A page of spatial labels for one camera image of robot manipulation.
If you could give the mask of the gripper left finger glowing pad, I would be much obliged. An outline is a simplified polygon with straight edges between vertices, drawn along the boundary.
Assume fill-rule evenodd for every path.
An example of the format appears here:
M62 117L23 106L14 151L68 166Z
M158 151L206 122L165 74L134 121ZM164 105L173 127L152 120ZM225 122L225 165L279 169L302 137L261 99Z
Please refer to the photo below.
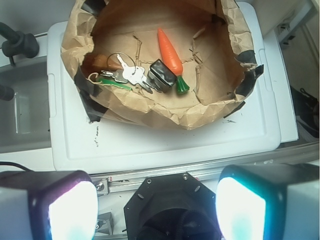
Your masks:
M2 240L91 240L97 218L97 190L85 171L0 174Z

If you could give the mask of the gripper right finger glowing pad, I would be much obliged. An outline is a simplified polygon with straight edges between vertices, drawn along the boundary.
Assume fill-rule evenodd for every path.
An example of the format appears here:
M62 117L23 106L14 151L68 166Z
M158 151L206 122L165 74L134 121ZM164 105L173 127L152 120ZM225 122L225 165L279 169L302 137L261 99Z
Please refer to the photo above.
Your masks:
M228 165L220 174L215 206L226 240L318 240L320 168Z

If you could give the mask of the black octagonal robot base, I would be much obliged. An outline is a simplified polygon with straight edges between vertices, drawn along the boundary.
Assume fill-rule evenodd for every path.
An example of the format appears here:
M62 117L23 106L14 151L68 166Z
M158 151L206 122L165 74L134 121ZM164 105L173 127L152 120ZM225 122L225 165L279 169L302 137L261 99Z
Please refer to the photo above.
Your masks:
M124 206L129 240L220 240L216 194L189 173L146 178Z

